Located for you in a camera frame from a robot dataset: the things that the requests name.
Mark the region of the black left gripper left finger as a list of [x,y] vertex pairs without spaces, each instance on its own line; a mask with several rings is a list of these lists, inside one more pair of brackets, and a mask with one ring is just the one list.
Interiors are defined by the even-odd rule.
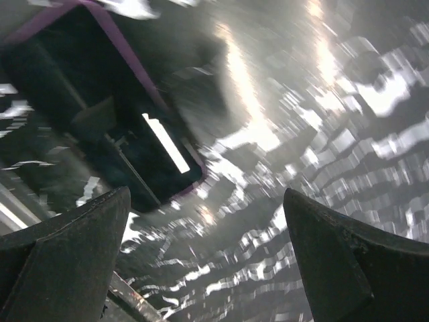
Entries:
[[130,204],[120,187],[1,236],[1,320],[98,321]]

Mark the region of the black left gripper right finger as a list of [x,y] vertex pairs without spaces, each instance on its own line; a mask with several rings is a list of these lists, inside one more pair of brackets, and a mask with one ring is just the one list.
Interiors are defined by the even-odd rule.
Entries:
[[428,244],[287,189],[284,213],[315,321],[427,321]]

